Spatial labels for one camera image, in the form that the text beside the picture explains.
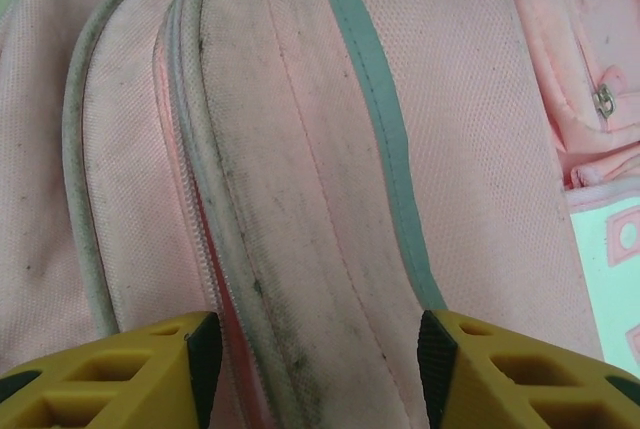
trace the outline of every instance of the zipper pull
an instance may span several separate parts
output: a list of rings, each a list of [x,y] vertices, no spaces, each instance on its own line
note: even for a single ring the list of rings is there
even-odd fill
[[[616,110],[616,100],[606,84],[598,86],[598,90],[593,95],[593,103],[596,106],[596,110],[605,119],[609,119]]]

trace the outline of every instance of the pink backpack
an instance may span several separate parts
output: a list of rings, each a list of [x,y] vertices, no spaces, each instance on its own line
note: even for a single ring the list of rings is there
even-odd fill
[[[447,307],[638,374],[638,3],[584,1],[14,0],[0,370],[209,309],[214,427],[425,427]]]

